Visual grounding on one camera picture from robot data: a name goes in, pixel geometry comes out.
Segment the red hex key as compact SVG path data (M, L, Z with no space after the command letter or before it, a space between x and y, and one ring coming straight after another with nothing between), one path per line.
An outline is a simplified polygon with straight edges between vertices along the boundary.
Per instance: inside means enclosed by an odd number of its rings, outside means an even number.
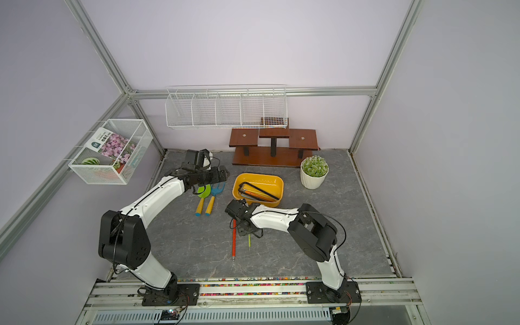
M232 261L236 260L237 221L232 222Z

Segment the thin black hex key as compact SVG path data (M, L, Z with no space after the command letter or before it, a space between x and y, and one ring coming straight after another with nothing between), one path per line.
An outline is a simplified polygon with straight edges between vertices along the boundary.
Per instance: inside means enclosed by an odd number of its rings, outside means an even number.
M240 195L244 198L249 198L251 200L256 200L256 201L261 201L261 202L265 202L265 199L264 197L262 197L261 195L259 195L258 193L255 193L255 192L252 192L252 191L249 191L247 190L246 188L244 188L243 186L240 186L238 188L238 192L240 193Z

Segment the orange hex key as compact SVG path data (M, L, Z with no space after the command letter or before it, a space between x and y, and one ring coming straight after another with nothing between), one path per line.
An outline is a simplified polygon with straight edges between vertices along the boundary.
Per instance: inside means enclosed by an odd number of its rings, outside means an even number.
M250 199L250 200L256 200L256 201L261 201L261 202L275 202L275 201L277 201L277 199L275 199L275 198L273 198L271 196L265 196L265 195L262 195L260 193L251 192L251 191L248 191L248 190L239 190L238 192L239 192L239 194L242 197Z

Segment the large black hex key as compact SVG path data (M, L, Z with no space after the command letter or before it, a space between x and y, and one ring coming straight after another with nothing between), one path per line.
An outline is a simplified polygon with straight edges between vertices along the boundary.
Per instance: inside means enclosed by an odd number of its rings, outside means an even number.
M245 181L245 182L240 183L239 187L240 186L243 186L244 188L246 188L247 190L249 190L251 192L260 193L260 194L265 195L265 196L271 196L271 197L273 197L273 198L275 198L277 200L280 200L279 197L275 196L274 194L272 194L272 193L270 193L270 192L268 192L266 190L263 190L263 189L259 188L258 186L253 185L252 183L249 183L249 182Z

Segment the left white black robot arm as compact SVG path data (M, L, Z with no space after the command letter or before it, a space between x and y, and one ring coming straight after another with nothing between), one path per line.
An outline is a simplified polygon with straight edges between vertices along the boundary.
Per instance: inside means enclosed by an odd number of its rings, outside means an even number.
M101 217L98 255L120 265L144 283L143 306L189 306L187 292L178 288L177 276L152 254L147 228L173 200L195 186L226 181L225 166L203 167L194 171L174 169L155 187L126 207L109 210Z

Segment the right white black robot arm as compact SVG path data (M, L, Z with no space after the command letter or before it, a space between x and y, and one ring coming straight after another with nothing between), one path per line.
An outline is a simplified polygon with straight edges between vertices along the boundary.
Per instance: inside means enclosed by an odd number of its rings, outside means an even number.
M226 213L236 221L241 236L253 234L260 238L265 229L285 232L317 263L321 281L305 284L309 304L345 303L350 306L362 301L357 282L346 276L339 262L337 227L311 205L277 209L233 200L227 205Z

